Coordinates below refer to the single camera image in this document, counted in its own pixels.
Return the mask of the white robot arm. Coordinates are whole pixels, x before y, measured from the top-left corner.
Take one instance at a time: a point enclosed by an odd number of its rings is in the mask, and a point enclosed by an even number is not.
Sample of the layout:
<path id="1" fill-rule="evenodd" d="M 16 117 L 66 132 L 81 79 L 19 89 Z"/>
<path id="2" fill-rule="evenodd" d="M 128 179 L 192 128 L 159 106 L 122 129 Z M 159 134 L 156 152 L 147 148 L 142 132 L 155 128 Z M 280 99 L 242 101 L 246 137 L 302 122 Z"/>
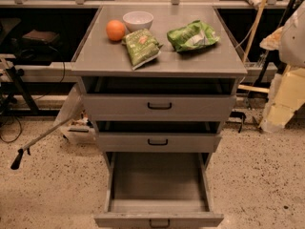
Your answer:
<path id="1" fill-rule="evenodd" d="M 262 49 L 278 51 L 282 62 L 305 67 L 305 1 L 285 24 L 265 37 L 259 44 Z"/>

